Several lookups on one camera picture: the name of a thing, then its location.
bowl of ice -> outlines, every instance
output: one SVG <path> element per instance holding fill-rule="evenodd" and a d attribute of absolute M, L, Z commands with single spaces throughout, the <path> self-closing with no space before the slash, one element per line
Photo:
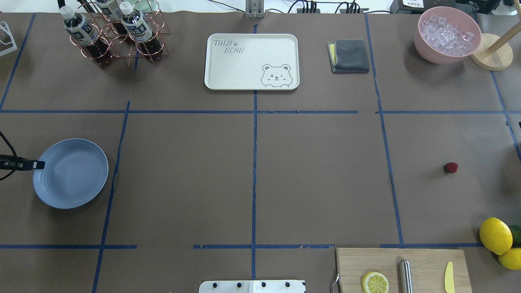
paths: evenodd
<path fill-rule="evenodd" d="M 414 34 L 418 53 L 435 64 L 449 64 L 466 58 L 480 42 L 481 30 L 474 19 L 461 10 L 445 6 L 425 11 Z"/>

lemon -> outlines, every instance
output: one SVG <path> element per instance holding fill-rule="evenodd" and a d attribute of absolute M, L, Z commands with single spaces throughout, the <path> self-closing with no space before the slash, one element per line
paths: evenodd
<path fill-rule="evenodd" d="M 481 224 L 479 238 L 488 250 L 497 255 L 504 254 L 512 247 L 512 232 L 505 223 L 494 217 Z"/>
<path fill-rule="evenodd" d="M 389 291 L 389 281 L 378 272 L 369 272 L 362 279 L 362 288 L 365 293 L 387 293 Z"/>
<path fill-rule="evenodd" d="M 510 270 L 521 270 L 521 248 L 511 248 L 498 256 L 499 262 Z"/>

lime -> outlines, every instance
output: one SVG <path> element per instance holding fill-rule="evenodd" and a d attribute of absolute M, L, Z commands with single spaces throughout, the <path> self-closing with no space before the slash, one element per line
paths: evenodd
<path fill-rule="evenodd" d="M 511 248 L 498 256 L 499 262 L 510 270 L 521 270 L 521 248 Z"/>
<path fill-rule="evenodd" d="M 511 225 L 509 228 L 512 232 L 512 246 L 521 247 L 521 226 Z"/>
<path fill-rule="evenodd" d="M 365 293 L 387 293 L 389 281 L 378 272 L 369 272 L 362 279 L 362 288 Z"/>
<path fill-rule="evenodd" d="M 488 250 L 497 255 L 504 254 L 512 247 L 512 232 L 505 223 L 494 217 L 481 224 L 479 238 Z"/>

white bottle cap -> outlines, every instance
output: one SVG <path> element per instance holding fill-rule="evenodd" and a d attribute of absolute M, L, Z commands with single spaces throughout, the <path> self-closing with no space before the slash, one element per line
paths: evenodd
<path fill-rule="evenodd" d="M 130 14 L 132 14 L 132 11 L 134 11 L 134 8 L 132 8 L 132 4 L 130 4 L 126 1 L 123 1 L 123 2 L 121 2 L 121 4 L 119 4 L 119 9 L 121 9 L 121 12 L 124 15 L 130 15 Z"/>
<path fill-rule="evenodd" d="M 69 6 L 64 6 L 64 7 L 60 8 L 60 14 L 65 19 L 71 19 L 74 17 L 75 12 Z"/>

bear illustration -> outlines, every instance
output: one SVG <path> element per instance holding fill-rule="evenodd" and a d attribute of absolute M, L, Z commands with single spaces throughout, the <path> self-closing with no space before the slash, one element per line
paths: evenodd
<path fill-rule="evenodd" d="M 291 67 L 288 64 L 280 67 L 266 64 L 262 67 L 264 74 L 260 81 L 266 88 L 289 88 L 289 85 L 293 82 L 290 69 Z"/>

